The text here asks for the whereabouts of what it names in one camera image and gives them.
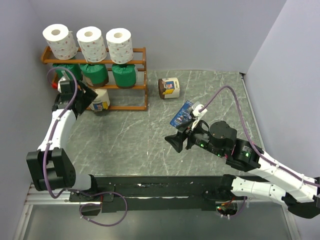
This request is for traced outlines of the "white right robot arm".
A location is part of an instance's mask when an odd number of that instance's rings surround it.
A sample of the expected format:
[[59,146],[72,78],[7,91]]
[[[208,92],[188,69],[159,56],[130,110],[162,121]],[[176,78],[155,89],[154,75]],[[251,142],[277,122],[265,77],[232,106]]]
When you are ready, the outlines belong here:
[[164,138],[176,152],[198,146],[220,158],[226,164],[262,178],[263,182],[247,180],[238,176],[224,174],[215,194],[223,200],[232,197],[260,199],[273,202],[301,218],[312,219],[320,214],[320,179],[305,177],[270,157],[261,148],[252,147],[247,140],[237,137],[237,130],[225,121],[208,125],[201,120],[192,128],[188,121],[178,126],[177,133]]

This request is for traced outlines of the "cartoon roll back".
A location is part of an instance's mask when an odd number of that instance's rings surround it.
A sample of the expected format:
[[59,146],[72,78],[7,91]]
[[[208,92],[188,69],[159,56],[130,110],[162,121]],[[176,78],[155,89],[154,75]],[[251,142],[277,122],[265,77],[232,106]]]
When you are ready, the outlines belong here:
[[165,99],[176,99],[180,96],[180,83],[177,77],[158,79],[159,97]]

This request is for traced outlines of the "white dotted roll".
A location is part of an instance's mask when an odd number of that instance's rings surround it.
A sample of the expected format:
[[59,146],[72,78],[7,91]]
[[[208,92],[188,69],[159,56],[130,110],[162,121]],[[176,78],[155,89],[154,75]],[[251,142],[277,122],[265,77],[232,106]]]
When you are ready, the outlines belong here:
[[76,38],[88,63],[99,63],[107,57],[107,50],[102,31],[95,26],[81,28],[76,33]]
[[113,28],[106,33],[110,59],[115,64],[126,64],[134,57],[131,32],[125,28]]
[[72,31],[63,24],[47,26],[42,35],[51,48],[54,57],[58,60],[69,60],[76,56],[78,47]]

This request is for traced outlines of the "green roll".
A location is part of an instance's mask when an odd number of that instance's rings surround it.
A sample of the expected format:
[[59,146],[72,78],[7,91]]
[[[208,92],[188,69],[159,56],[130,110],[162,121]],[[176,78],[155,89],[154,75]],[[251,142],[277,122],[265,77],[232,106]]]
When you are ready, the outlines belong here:
[[119,88],[132,88],[136,84],[137,68],[134,64],[113,64],[111,69],[115,84]]
[[[54,68],[63,67],[63,68],[69,69],[73,73],[73,75],[75,76],[77,81],[82,81],[83,80],[82,71],[81,71],[81,68],[80,68],[80,66],[78,64],[63,64],[63,63],[58,64],[58,63],[54,63],[52,66]],[[67,74],[67,76],[68,76],[68,78],[70,80],[73,79],[72,76],[70,75],[70,73],[68,71],[63,70],[63,69],[60,69],[60,68],[56,69],[55,72],[57,74],[58,80],[60,80],[64,76],[63,72]]]
[[80,64],[83,75],[88,79],[87,83],[93,87],[103,87],[109,82],[109,74],[104,64]]

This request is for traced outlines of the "cream roll front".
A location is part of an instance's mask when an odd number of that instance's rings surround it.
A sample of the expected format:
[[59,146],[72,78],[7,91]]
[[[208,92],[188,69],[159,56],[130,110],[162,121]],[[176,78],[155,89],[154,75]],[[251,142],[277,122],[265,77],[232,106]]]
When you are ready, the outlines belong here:
[[98,88],[94,90],[97,97],[89,105],[89,108],[94,112],[102,112],[110,107],[110,98],[106,89]]

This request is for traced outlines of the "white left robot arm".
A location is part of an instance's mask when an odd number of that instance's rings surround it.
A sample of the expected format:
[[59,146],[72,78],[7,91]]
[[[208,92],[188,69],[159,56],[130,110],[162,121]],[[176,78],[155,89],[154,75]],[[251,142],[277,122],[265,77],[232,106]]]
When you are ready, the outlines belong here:
[[94,201],[99,188],[90,174],[77,173],[65,148],[71,128],[98,96],[80,81],[60,80],[59,94],[52,106],[49,129],[36,151],[29,152],[26,162],[35,189],[80,190],[87,201]]

